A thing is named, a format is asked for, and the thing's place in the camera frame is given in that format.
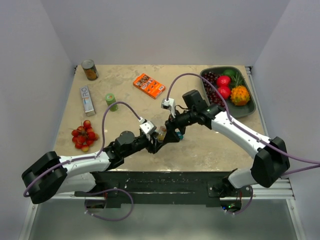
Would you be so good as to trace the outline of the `clear pill bottle yellow capsules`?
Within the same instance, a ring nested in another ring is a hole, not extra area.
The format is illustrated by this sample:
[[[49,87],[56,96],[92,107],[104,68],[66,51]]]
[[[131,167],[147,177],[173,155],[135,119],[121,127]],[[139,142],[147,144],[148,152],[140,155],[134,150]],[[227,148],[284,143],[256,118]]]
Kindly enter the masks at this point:
[[[166,136],[167,132],[162,132],[160,131],[160,128],[157,130],[157,140],[159,142],[163,142],[164,139],[165,139],[165,136]]]

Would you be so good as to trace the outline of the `teal weekly pill organizer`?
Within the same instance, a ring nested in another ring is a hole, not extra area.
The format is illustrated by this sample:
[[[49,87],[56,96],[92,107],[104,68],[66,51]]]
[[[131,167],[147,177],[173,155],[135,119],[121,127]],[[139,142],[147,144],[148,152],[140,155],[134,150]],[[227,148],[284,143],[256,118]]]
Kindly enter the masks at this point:
[[[180,140],[184,139],[183,134],[180,131],[176,131],[177,136],[179,137]]]

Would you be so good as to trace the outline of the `clear bottle lid orange label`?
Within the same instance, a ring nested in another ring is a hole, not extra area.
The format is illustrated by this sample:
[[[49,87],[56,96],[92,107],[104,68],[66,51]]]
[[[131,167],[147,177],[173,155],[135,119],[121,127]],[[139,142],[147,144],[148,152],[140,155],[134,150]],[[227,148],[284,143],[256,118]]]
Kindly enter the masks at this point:
[[[160,130],[161,132],[164,132],[164,133],[167,132],[167,129],[166,129],[165,126],[160,126],[159,130]]]

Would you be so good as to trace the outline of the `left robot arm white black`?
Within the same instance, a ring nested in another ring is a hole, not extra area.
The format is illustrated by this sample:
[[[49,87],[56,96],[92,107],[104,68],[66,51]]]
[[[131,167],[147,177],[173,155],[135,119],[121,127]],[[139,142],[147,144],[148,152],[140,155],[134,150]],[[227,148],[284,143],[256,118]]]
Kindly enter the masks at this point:
[[[94,153],[59,156],[55,151],[49,151],[22,173],[23,196],[30,198],[33,204],[44,203],[67,191],[99,196],[104,184],[93,177],[94,172],[116,169],[126,157],[143,149],[155,154],[165,143],[165,140],[158,139],[157,133],[135,136],[131,131],[124,131],[108,146]]]

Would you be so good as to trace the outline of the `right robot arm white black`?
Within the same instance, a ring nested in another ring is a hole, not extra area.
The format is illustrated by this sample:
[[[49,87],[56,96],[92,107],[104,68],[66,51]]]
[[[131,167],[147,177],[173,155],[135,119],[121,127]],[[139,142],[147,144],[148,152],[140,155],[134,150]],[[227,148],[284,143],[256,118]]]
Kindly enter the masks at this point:
[[[222,184],[223,192],[235,196],[242,187],[259,184],[269,188],[290,167],[286,156],[287,148],[283,139],[273,139],[262,135],[238,120],[228,116],[227,111],[219,105],[208,105],[197,90],[191,90],[182,96],[187,110],[178,113],[175,100],[163,99],[161,107],[170,111],[166,129],[183,129],[195,123],[218,132],[232,140],[252,157],[250,168],[232,171]]]

